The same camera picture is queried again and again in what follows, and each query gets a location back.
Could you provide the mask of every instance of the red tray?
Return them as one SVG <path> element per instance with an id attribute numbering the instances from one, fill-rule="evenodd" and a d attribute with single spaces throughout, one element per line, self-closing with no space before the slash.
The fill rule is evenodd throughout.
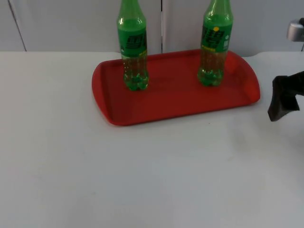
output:
<path id="1" fill-rule="evenodd" d="M 229 52 L 219 87 L 203 87 L 197 79 L 200 51 L 148 57 L 149 86 L 130 91 L 123 81 L 122 61 L 100 63 L 92 90 L 107 120 L 120 126 L 245 106 L 260 99 L 257 77 L 240 56 Z"/>

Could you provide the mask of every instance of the green plastic bottle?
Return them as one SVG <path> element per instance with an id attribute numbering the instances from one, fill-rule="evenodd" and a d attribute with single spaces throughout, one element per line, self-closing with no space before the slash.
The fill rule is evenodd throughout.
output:
<path id="1" fill-rule="evenodd" d="M 218 86 L 224 77 L 233 14 L 229 0 L 211 0 L 204 15 L 201 38 L 199 81 L 204 86 Z"/>
<path id="2" fill-rule="evenodd" d="M 117 19 L 123 79 L 132 90 L 148 86 L 146 18 L 137 0 L 122 0 Z"/>

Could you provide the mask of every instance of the bottle base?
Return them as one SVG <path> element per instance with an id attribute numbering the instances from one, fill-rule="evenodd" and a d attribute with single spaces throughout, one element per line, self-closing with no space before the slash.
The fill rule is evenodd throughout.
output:
<path id="1" fill-rule="evenodd" d="M 206 71 L 203 68 L 199 69 L 198 79 L 204 86 L 219 86 L 224 77 L 222 70 Z"/>
<path id="2" fill-rule="evenodd" d="M 131 91 L 145 90 L 149 83 L 148 73 L 145 73 L 144 75 L 138 74 L 136 76 L 129 76 L 125 74 L 123 79 L 124 83 Z"/>

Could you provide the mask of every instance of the white table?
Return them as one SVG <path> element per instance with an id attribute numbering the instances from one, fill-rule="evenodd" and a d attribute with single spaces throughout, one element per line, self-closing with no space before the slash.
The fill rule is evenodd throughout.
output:
<path id="1" fill-rule="evenodd" d="M 304 112 L 267 114 L 271 81 L 304 53 L 246 58 L 256 105 L 132 127 L 108 124 L 91 92 L 119 57 L 0 53 L 1 228 L 304 226 Z"/>

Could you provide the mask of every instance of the green bottle label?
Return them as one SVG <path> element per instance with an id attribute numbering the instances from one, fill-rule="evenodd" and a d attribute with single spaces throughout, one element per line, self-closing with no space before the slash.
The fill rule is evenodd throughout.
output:
<path id="1" fill-rule="evenodd" d="M 201 48 L 211 52 L 228 50 L 232 24 L 228 26 L 212 26 L 204 23 L 201 37 Z"/>
<path id="2" fill-rule="evenodd" d="M 139 57 L 147 54 L 147 31 L 124 31 L 118 29 L 120 52 L 125 57 Z"/>

